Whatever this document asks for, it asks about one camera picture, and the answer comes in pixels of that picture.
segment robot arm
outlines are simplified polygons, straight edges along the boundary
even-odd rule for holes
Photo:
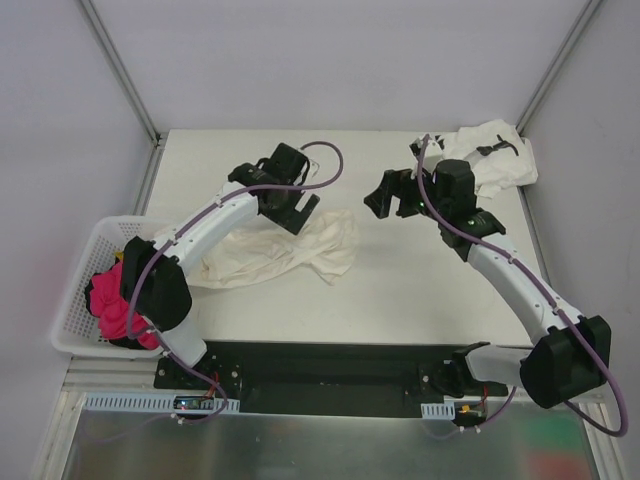
[[[412,146],[414,153],[420,150]],[[444,242],[460,258],[478,270],[496,288],[526,329],[533,348],[507,348],[477,343],[461,349],[443,365],[430,384],[453,397],[464,387],[493,381],[522,386],[543,408],[553,407],[605,383],[605,377],[578,344],[513,260],[518,252],[502,224],[476,205],[475,179],[469,163],[444,160],[433,172],[421,172],[427,196],[437,212],[458,230],[506,250],[511,258],[474,244],[439,224]],[[378,218],[389,215],[392,197],[400,199],[397,215],[431,216],[420,194],[417,173],[412,169],[384,173],[378,189],[365,197],[365,204]],[[571,322],[587,339],[605,364],[609,361],[611,330],[601,317],[585,318],[564,301],[544,280],[536,278],[561,305]]]
[[[309,167],[310,161],[302,152],[280,144],[270,158],[234,169],[229,181],[212,200],[181,224],[151,241],[135,237],[127,243],[120,293],[128,302],[131,302],[142,270],[158,252],[157,248],[170,243],[145,279],[135,309],[189,367],[200,361],[207,347],[188,315],[192,300],[186,276],[231,230],[260,214],[297,234],[319,202],[316,195],[312,195],[298,211],[296,206],[303,195],[301,191],[241,190],[256,185],[303,183]],[[230,196],[233,199],[221,203],[223,198]],[[219,205],[211,209],[212,204]]]

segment crumpled cloth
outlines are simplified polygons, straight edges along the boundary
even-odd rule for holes
[[[127,313],[129,303],[120,296],[122,262],[117,262],[111,270],[94,275],[91,279],[93,290],[89,292],[91,314],[98,317],[98,328],[107,340],[115,340],[127,335]],[[137,332],[149,324],[138,313],[133,314],[133,331]],[[155,350],[158,340],[150,333],[138,338],[144,348]]]
[[[321,212],[298,235],[279,226],[238,228],[202,258],[187,283],[212,289],[255,285],[308,265],[333,285],[353,265],[359,241],[350,210]]]
[[[477,148],[498,144],[498,136],[512,144],[515,150],[503,148],[482,156]],[[515,127],[504,120],[493,120],[477,127],[463,127],[455,133],[432,134],[431,137],[437,140],[442,159],[453,158],[469,162],[476,179],[476,194],[479,196],[493,198],[501,190],[529,185],[538,180],[531,143],[522,139]],[[434,155],[431,145],[427,153]],[[427,162],[425,166],[433,167]]]

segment reflective surface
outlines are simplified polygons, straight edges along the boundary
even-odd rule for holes
[[[196,426],[153,415],[83,412],[69,479],[599,478],[584,429],[566,410],[513,404],[480,434],[449,422],[227,415]]]

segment tabletop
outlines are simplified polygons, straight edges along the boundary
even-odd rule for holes
[[[344,173],[316,191],[316,212],[350,209],[360,231],[351,269],[333,286],[298,267],[268,282],[228,290],[192,288],[205,339],[379,344],[530,345],[515,314],[487,280],[440,238],[437,224],[416,216],[378,220],[363,198],[384,170],[415,165],[408,145],[417,132],[172,130],[146,214],[181,221],[210,200],[241,163],[268,157],[278,143],[335,143]],[[337,168],[325,147],[306,152],[320,164],[314,183]],[[538,270],[516,189],[480,199],[507,228],[522,257]]]

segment red cloth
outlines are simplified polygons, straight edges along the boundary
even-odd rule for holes
[[[91,313],[100,318],[98,327],[107,340],[123,338],[127,335],[127,312],[129,303],[120,296],[120,280],[122,278],[122,262],[113,268],[91,279],[93,290],[89,293]],[[133,331],[137,332],[149,324],[138,313],[133,314]],[[138,338],[144,348],[155,350],[158,340],[151,333]]]

